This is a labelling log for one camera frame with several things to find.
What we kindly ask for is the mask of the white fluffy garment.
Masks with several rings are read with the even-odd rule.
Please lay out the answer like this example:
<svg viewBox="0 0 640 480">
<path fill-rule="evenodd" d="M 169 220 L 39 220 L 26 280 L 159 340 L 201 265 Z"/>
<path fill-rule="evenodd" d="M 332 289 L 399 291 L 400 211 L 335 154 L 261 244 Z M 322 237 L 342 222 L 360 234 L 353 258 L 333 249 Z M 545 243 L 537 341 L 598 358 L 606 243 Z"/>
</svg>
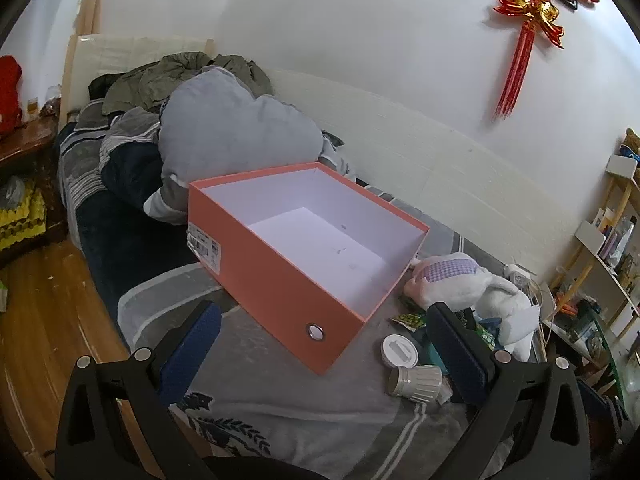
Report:
<svg viewBox="0 0 640 480">
<path fill-rule="evenodd" d="M 527 362 L 533 336 L 538 328 L 540 307 L 532 304 L 525 292 L 498 275 L 491 281 L 474 306 L 479 318 L 500 318 L 498 343 L 520 362 Z"/>
</svg>

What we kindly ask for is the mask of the pink cardboard storage box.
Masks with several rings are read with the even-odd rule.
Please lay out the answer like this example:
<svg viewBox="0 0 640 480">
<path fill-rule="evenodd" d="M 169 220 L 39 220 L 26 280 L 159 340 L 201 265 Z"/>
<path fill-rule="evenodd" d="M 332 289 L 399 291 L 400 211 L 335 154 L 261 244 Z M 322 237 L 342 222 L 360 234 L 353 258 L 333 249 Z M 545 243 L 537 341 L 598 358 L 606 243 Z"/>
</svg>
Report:
<svg viewBox="0 0 640 480">
<path fill-rule="evenodd" d="M 189 188 L 194 255 L 318 375 L 390 296 L 429 230 L 318 162 L 198 180 Z"/>
</svg>

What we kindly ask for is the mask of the green glass table top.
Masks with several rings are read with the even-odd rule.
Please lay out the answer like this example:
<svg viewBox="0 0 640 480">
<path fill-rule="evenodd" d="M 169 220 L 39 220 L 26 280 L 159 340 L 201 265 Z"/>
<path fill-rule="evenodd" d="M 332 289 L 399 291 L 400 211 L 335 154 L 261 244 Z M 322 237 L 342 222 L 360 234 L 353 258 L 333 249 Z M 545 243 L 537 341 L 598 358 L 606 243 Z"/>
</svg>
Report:
<svg viewBox="0 0 640 480">
<path fill-rule="evenodd" d="M 582 334 L 589 354 L 580 377 L 600 396 L 616 400 L 627 415 L 633 430 L 639 428 L 639 393 L 629 392 L 626 385 L 626 367 L 630 356 L 623 343 L 605 325 L 593 310 L 586 314 L 589 321 Z"/>
</svg>

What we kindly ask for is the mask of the white ribbed cup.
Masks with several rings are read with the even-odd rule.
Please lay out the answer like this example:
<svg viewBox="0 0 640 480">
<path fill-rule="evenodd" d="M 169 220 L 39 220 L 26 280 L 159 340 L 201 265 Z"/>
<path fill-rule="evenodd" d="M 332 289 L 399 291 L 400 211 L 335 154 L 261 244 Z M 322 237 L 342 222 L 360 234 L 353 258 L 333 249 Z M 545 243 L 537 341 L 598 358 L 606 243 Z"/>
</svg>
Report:
<svg viewBox="0 0 640 480">
<path fill-rule="evenodd" d="M 398 366 L 390 371 L 387 393 L 414 403 L 431 403 L 442 388 L 442 370 L 435 365 Z"/>
</svg>

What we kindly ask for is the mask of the white power strip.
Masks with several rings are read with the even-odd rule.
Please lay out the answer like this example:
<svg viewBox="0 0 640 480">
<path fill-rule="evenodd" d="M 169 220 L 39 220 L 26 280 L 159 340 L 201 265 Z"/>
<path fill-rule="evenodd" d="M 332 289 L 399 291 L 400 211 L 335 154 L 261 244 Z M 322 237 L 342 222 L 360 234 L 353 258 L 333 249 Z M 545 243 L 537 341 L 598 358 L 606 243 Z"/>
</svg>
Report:
<svg viewBox="0 0 640 480">
<path fill-rule="evenodd" d="M 503 276 L 518 287 L 525 286 L 532 280 L 532 274 L 517 263 L 508 263 L 503 267 Z"/>
</svg>

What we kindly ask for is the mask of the grey bed blanket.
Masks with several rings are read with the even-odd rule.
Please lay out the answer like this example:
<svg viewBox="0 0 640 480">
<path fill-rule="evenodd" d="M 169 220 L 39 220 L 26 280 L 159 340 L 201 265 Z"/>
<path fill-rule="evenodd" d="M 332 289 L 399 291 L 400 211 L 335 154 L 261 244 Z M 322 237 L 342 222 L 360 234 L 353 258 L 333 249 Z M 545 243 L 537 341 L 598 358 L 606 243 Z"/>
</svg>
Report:
<svg viewBox="0 0 640 480">
<path fill-rule="evenodd" d="M 318 375 L 288 352 L 195 259 L 186 229 L 133 210 L 114 307 L 130 349 L 153 347 L 204 299 L 221 331 L 172 409 L 226 454 L 283 460 L 330 479 L 425 479 L 468 426 L 459 402 L 417 404 L 386 391 L 384 337 L 408 302 L 393 292 L 337 362 Z"/>
</svg>

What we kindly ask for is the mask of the white round lid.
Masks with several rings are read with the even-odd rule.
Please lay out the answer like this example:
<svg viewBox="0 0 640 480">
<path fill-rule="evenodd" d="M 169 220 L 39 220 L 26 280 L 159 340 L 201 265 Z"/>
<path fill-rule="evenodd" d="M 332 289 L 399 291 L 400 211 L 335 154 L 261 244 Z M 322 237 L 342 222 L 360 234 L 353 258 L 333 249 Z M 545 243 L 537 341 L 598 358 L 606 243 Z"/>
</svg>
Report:
<svg viewBox="0 0 640 480">
<path fill-rule="evenodd" d="M 405 336 L 390 334 L 381 342 L 381 358 L 387 367 L 415 367 L 419 356 L 416 345 Z"/>
</svg>

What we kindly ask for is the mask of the green snack packet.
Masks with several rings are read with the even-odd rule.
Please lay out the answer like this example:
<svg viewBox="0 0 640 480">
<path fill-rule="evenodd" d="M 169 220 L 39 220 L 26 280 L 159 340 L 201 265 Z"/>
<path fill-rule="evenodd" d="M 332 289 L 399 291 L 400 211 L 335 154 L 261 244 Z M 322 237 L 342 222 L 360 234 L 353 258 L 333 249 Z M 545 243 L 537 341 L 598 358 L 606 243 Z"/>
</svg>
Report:
<svg viewBox="0 0 640 480">
<path fill-rule="evenodd" d="M 390 322 L 401 326 L 411 333 L 415 333 L 417 330 L 423 330 L 426 327 L 425 315 L 420 313 L 396 315 L 390 319 Z"/>
</svg>

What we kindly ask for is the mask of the wooden shelf unit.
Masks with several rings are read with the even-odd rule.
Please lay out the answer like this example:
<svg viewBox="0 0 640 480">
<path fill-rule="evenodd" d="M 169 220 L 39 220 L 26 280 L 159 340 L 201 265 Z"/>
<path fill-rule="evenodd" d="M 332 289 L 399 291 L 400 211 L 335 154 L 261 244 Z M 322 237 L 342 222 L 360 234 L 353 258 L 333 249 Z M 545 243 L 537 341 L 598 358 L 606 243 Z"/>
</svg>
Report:
<svg viewBox="0 0 640 480">
<path fill-rule="evenodd" d="M 596 278 L 606 276 L 605 295 L 618 298 L 601 308 L 601 318 L 623 341 L 639 324 L 639 135 L 631 128 L 608 158 L 596 214 L 578 226 L 574 239 L 574 252 L 549 285 L 551 306 L 542 318 L 551 325 L 574 320 L 578 301 L 597 296 Z"/>
</svg>

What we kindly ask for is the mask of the yellow egg carton stack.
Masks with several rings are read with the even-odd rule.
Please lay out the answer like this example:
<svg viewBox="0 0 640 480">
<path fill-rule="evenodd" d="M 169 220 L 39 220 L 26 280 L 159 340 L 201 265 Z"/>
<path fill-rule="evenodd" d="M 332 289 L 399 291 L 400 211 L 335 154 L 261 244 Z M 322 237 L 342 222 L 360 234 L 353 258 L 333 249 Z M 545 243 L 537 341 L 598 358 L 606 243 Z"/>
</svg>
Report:
<svg viewBox="0 0 640 480">
<path fill-rule="evenodd" d="M 23 240 L 46 232 L 47 206 L 40 188 L 32 179 L 25 183 L 25 194 L 13 209 L 1 211 L 1 244 L 6 250 Z"/>
</svg>

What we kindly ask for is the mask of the dark wooden nightstand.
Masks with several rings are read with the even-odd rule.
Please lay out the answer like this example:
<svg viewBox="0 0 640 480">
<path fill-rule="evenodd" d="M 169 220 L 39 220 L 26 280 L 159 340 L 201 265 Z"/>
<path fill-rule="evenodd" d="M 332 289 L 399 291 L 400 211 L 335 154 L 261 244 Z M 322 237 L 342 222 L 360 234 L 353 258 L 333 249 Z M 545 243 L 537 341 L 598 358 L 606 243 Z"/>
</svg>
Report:
<svg viewBox="0 0 640 480">
<path fill-rule="evenodd" d="M 66 237 L 66 217 L 56 183 L 57 133 L 58 120 L 45 117 L 21 126 L 1 140 L 1 210 L 18 205 L 28 179 L 40 188 L 47 206 L 46 232 L 6 250 L 1 249 L 2 266 L 26 252 Z"/>
</svg>

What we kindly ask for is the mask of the grey heart pillow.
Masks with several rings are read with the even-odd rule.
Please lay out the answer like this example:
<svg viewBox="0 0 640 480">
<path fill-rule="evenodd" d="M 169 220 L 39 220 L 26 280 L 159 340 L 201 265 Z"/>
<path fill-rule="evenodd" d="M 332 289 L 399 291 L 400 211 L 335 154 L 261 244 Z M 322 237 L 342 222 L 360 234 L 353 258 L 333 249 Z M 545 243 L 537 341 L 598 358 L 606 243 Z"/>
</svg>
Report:
<svg viewBox="0 0 640 480">
<path fill-rule="evenodd" d="M 144 212 L 171 224 L 186 221 L 193 181 L 314 162 L 323 148 L 318 126 L 274 96 L 253 96 L 228 70 L 210 68 L 171 93 L 157 138 L 160 188 Z"/>
</svg>

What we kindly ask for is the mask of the red plush toy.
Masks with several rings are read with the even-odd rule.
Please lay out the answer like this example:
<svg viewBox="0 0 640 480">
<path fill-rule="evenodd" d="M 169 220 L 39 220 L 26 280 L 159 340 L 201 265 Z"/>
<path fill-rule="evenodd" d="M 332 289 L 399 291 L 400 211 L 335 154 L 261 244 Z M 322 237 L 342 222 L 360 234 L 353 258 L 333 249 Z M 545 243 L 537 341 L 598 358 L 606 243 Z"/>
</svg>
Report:
<svg viewBox="0 0 640 480">
<path fill-rule="evenodd" d="M 7 136 L 22 124 L 23 111 L 18 100 L 22 69 L 11 55 L 0 58 L 0 134 Z"/>
</svg>

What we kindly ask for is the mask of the olive green jacket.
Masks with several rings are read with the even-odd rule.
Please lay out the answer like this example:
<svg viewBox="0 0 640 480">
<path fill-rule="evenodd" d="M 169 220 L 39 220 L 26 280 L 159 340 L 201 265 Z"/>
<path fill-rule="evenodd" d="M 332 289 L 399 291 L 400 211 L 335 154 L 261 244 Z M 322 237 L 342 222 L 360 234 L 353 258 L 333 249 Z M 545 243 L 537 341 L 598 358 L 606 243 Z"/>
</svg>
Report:
<svg viewBox="0 0 640 480">
<path fill-rule="evenodd" d="M 157 112 L 180 84 L 214 66 L 232 73 L 253 96 L 273 94 L 269 77 L 254 61 L 234 54 L 211 58 L 193 51 L 168 54 L 126 73 L 99 76 L 88 85 L 89 98 L 103 100 L 104 115 L 125 113 L 135 107 Z"/>
</svg>

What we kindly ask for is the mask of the red Chinese knot ornament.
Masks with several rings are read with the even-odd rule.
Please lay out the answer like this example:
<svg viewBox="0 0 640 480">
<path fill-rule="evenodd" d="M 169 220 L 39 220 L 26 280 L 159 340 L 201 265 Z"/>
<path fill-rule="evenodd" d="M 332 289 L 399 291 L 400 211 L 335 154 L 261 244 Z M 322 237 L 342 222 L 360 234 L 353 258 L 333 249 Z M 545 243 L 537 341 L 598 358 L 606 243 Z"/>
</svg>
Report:
<svg viewBox="0 0 640 480">
<path fill-rule="evenodd" d="M 595 4 L 599 0 L 572 0 Z M 496 106 L 498 117 L 508 117 L 514 110 L 527 72 L 534 42 L 541 32 L 550 44 L 562 49 L 564 28 L 556 20 L 559 9 L 551 0 L 497 0 L 494 10 L 507 18 L 522 21 L 506 80 Z"/>
</svg>

